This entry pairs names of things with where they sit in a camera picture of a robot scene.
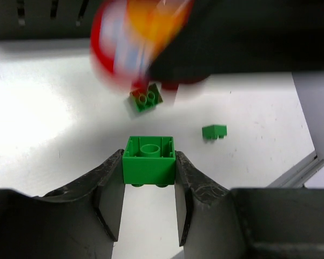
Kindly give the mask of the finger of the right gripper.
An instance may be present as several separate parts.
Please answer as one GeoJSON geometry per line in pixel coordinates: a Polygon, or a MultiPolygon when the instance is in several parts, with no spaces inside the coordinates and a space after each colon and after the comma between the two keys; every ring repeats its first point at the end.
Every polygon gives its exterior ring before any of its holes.
{"type": "Polygon", "coordinates": [[[324,1],[195,1],[149,68],[157,81],[324,70],[324,1]]]}

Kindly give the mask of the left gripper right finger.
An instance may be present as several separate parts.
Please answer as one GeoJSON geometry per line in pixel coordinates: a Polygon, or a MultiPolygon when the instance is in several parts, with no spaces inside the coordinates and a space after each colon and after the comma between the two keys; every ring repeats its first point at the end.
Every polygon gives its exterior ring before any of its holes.
{"type": "Polygon", "coordinates": [[[228,190],[176,152],[185,258],[324,258],[324,189],[228,190]]]}

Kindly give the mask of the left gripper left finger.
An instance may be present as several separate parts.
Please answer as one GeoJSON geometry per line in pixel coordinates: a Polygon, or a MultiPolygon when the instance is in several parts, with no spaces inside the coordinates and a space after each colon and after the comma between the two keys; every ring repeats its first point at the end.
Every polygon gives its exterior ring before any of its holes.
{"type": "Polygon", "coordinates": [[[125,192],[123,152],[41,197],[0,189],[0,258],[111,258],[125,192]]]}

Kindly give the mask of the green square lego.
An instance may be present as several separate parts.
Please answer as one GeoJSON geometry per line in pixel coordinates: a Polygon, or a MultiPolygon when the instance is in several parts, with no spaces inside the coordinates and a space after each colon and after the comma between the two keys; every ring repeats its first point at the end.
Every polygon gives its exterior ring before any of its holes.
{"type": "Polygon", "coordinates": [[[176,156],[173,137],[131,136],[123,154],[127,185],[173,185],[176,156]]]}

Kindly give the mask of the red flower lego green brick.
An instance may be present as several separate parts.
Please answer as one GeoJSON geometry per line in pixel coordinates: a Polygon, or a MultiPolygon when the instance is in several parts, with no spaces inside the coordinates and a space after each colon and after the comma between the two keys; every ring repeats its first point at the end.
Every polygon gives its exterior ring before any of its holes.
{"type": "Polygon", "coordinates": [[[187,24],[193,1],[104,1],[93,19],[90,50],[116,90],[146,89],[149,67],[187,24]]]}

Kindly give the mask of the small dark green lego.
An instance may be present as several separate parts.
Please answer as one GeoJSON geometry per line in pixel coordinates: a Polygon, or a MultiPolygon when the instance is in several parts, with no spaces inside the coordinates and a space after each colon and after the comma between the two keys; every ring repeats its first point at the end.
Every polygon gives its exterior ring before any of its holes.
{"type": "Polygon", "coordinates": [[[202,137],[206,140],[223,139],[227,136],[226,125],[208,125],[202,127],[202,137]]]}

